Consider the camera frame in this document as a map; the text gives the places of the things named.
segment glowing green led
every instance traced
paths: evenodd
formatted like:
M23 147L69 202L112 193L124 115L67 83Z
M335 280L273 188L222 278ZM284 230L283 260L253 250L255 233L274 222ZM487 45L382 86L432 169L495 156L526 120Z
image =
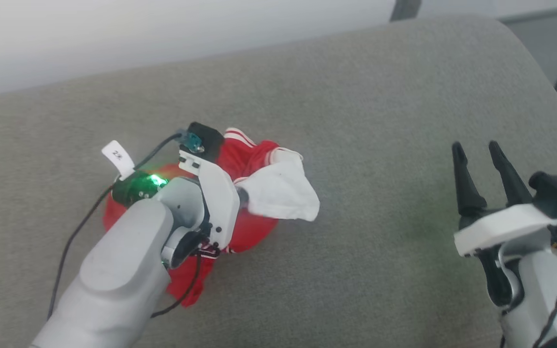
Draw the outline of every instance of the glowing green led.
M150 175L150 180L152 180L152 183L158 187L166 185L167 183L165 179L161 178L160 176L157 176L156 174Z

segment white cloth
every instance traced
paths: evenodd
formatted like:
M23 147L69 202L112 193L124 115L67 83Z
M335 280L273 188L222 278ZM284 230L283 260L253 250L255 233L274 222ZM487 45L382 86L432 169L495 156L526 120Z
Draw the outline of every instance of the white cloth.
M276 148L270 165L235 183L248 194L248 211L268 218L313 221L319 213L319 198L305 177L302 156Z

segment gray tablecloth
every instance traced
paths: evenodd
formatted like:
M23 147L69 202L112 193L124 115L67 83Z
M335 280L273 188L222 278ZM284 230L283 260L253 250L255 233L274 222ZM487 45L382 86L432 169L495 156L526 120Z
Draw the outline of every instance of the gray tablecloth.
M0 95L0 348L44 323L62 247L115 176L100 148L138 161L191 121L303 154L321 211L222 256L199 302L138 347L497 346L480 264L453 245L451 143L502 206L487 143L524 180L557 174L557 94L508 29L458 16ZM102 233L97 214L64 288Z

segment red fabric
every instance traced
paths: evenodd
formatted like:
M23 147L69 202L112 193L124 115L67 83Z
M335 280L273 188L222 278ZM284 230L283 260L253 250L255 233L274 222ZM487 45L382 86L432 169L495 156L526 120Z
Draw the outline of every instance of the red fabric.
M225 134L225 142L220 149L217 164L229 174L232 180L250 176L255 171L268 165L270 152L279 145L272 141L262 141L256 145L244 135L240 130L230 128ZM180 169L177 164L168 164L164 167L151 171L151 174L157 174L163 178L171 180L176 176L192 177L192 174ZM124 214L126 208L123 205L113 201L111 196L106 202L106 210L103 216L104 229L108 231L115 221ZM223 252L241 253L246 251L257 243L261 242L276 226L278 220L274 218L254 216L246 209L238 212L238 219L234 227L234 234L229 246ZM182 301L182 306L190 306L197 302L199 296L203 292L204 280L212 271L216 258L203 255L201 259L201 269L199 277L188 294L186 299ZM176 299L181 298L194 277L196 271L195 257L187 258L178 268L170 269L169 275L172 282L167 287L168 293Z

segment white wall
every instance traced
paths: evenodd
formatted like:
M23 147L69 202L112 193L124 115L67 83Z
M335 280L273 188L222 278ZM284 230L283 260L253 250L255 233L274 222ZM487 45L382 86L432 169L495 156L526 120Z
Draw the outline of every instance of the white wall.
M0 0L0 93L388 22L394 0Z
M422 0L418 17L478 13L493 18L557 9L557 0Z

